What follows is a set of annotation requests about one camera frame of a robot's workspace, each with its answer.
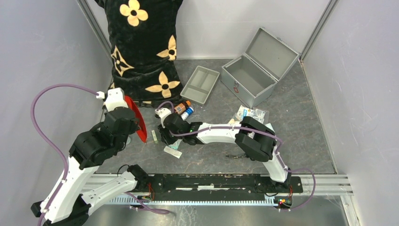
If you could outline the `teal plaster strip packets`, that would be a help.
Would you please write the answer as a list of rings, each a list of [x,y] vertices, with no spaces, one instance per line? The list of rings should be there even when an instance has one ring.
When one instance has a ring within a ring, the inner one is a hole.
[[[173,144],[168,145],[168,147],[170,147],[170,148],[172,148],[174,150],[178,150],[181,141],[182,141],[181,139],[178,139]]]

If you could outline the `silver metal case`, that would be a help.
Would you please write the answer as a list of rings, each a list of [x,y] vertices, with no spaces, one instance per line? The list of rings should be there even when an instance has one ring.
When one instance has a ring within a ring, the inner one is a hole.
[[[246,51],[222,66],[221,81],[245,106],[266,100],[300,53],[259,27]]]

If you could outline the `red first aid pouch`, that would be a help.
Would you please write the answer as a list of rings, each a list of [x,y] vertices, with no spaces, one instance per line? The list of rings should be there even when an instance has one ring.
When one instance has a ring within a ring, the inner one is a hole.
[[[139,108],[135,104],[135,102],[129,96],[125,95],[124,98],[125,98],[125,101],[126,101],[128,107],[135,113],[135,118],[137,120],[136,134],[138,135],[138,137],[141,139],[141,141],[143,143],[146,143],[148,135],[147,135],[147,129],[146,129],[146,125],[145,125],[143,116],[142,116]]]

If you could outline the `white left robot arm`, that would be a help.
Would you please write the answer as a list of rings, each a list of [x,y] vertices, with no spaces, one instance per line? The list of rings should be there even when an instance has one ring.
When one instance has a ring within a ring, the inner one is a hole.
[[[82,226],[97,209],[118,195],[144,191],[148,175],[138,165],[90,191],[82,189],[105,160],[124,150],[128,136],[137,133],[146,140],[145,123],[136,107],[117,107],[105,114],[103,122],[77,136],[69,150],[68,168],[59,186],[35,202],[31,210],[40,226]]]

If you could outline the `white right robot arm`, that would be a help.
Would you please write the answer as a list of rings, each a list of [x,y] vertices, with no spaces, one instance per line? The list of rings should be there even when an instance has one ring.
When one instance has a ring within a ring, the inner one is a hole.
[[[156,113],[161,141],[167,145],[182,140],[189,145],[210,143],[236,144],[248,158],[261,162],[269,173],[272,187],[277,192],[291,185],[291,173],[279,155],[283,142],[273,129],[252,117],[245,116],[235,124],[209,124],[183,120],[177,113]]]

